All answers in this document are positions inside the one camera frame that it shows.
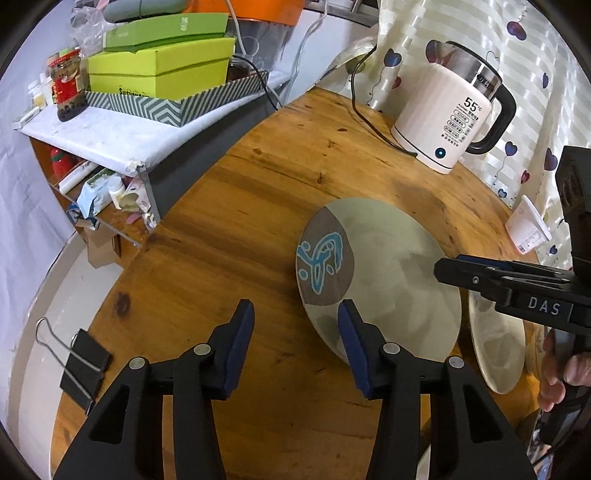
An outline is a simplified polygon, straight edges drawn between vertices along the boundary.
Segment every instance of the kettle handle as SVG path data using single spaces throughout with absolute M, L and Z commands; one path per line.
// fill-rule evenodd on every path
M 472 155 L 482 155 L 490 152 L 496 143 L 501 139 L 505 130 L 513 120 L 515 113 L 517 112 L 517 104 L 511 92 L 507 90 L 505 85 L 501 85 L 496 91 L 495 98 L 501 103 L 501 113 L 496 118 L 495 123 L 492 124 L 491 129 L 488 131 L 486 136 L 478 141 L 472 142 L 468 145 L 466 151 Z

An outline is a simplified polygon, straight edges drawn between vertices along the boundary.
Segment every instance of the paper box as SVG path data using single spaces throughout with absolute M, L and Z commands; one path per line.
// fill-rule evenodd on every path
M 180 100 L 226 81 L 234 38 L 196 40 L 88 59 L 93 92 Z
M 102 223 L 96 230 L 84 228 L 88 249 L 88 262 L 100 268 L 116 262 L 121 256 L 121 239 L 117 233 Z
M 145 48 L 190 40 L 222 38 L 228 14 L 177 14 L 143 18 L 108 31 L 106 51 L 136 52 Z
M 269 73 L 263 70 L 261 77 L 263 82 L 267 84 Z M 216 108 L 261 90 L 261 81 L 253 73 L 246 78 L 224 83 L 182 100 L 97 92 L 86 92 L 86 99 L 90 106 L 141 116 L 174 127 L 182 127 Z

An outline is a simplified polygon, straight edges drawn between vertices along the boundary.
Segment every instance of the finger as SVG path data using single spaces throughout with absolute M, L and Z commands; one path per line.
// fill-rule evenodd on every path
M 542 348 L 544 352 L 554 354 L 554 330 L 550 330 L 550 333 L 546 335 Z
M 544 355 L 542 359 L 542 375 L 550 385 L 558 381 L 558 360 L 553 355 Z
M 540 382 L 540 395 L 552 403 L 560 403 L 564 400 L 566 388 L 558 380 L 554 385 L 550 385 L 545 379 Z
M 538 404 L 540 405 L 540 408 L 546 412 L 554 408 L 554 403 L 550 400 L 546 400 L 542 395 L 538 395 Z
M 584 353 L 569 359 L 564 367 L 564 380 L 576 387 L 591 387 L 591 355 Z

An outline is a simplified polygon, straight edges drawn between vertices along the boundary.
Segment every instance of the striped box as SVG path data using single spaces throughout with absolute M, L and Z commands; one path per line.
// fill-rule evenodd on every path
M 269 73 L 263 70 L 261 76 L 267 84 Z M 246 78 L 224 83 L 182 100 L 98 92 L 86 92 L 86 98 L 90 106 L 141 116 L 174 127 L 182 127 L 216 108 L 261 90 L 263 90 L 261 81 L 254 73 Z

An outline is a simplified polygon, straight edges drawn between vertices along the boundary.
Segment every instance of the plastic bag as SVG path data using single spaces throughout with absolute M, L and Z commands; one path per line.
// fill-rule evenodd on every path
M 99 0 L 78 0 L 77 4 L 99 4 Z M 80 46 L 83 59 L 100 53 L 103 50 L 103 36 L 118 24 L 107 22 L 103 12 L 94 7 L 81 7 L 72 10 L 70 17 L 70 34 Z

